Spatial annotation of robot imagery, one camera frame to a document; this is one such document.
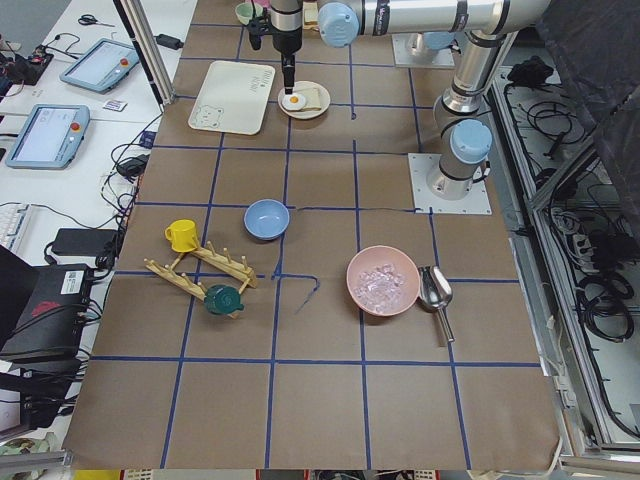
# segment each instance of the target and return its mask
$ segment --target blue bowl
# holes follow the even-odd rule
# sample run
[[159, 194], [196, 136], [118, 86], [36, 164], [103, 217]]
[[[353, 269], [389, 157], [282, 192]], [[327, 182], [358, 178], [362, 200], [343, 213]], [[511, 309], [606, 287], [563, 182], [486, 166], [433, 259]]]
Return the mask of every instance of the blue bowl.
[[289, 211], [277, 200], [258, 200], [244, 212], [244, 226], [260, 240], [273, 240], [289, 225]]

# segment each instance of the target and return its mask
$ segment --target sticker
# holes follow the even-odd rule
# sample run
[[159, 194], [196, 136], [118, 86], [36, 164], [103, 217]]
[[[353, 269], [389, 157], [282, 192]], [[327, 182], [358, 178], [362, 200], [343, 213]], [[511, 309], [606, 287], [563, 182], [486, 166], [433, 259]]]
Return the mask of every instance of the sticker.
[[73, 270], [64, 274], [64, 281], [62, 282], [62, 295], [71, 295], [72, 293], [78, 293], [80, 287], [82, 287], [82, 278], [84, 272], [82, 270]]
[[113, 110], [115, 112], [121, 112], [124, 110], [124, 107], [127, 106], [127, 102], [122, 102], [120, 100], [107, 100], [102, 108], [105, 110]]

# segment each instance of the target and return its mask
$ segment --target metal base plate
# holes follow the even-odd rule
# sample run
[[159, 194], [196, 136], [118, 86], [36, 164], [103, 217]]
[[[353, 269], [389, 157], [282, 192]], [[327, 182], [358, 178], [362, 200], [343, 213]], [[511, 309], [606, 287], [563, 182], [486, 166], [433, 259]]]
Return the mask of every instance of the metal base plate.
[[407, 47], [407, 42], [413, 33], [395, 33], [393, 38], [393, 57], [396, 67], [437, 68], [450, 70], [455, 68], [451, 50], [425, 50], [422, 54], [414, 54]]
[[491, 205], [484, 182], [472, 186], [461, 200], [445, 200], [427, 186], [427, 173], [440, 161], [433, 153], [410, 153], [409, 170], [413, 190], [413, 205], [424, 213], [456, 213], [461, 215], [491, 215]]

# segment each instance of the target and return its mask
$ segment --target metal scoop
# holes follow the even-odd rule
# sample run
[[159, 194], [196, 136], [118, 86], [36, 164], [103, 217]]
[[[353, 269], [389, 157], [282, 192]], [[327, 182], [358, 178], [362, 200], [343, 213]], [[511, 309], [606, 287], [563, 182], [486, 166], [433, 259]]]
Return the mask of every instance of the metal scoop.
[[436, 314], [444, 335], [447, 337], [447, 342], [454, 342], [451, 325], [449, 325], [447, 315], [444, 313], [444, 308], [453, 299], [451, 285], [437, 266], [420, 267], [418, 272], [420, 272], [421, 280], [420, 300], [422, 300], [422, 306], [427, 312]]

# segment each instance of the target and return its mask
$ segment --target pink bowl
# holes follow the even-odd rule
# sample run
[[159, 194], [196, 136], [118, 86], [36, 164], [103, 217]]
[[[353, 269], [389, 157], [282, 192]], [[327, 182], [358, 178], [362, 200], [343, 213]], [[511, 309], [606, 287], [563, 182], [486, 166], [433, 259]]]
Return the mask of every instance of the pink bowl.
[[[391, 264], [395, 267], [395, 272], [404, 277], [404, 284], [400, 286], [402, 295], [393, 308], [383, 312], [375, 312], [368, 308], [356, 296], [356, 289], [360, 283], [360, 274], [363, 272], [373, 272], [383, 265]], [[349, 262], [347, 267], [347, 287], [353, 301], [365, 312], [379, 317], [390, 317], [398, 315], [411, 307], [420, 294], [420, 274], [415, 263], [397, 248], [377, 245], [365, 248], [360, 251]]]

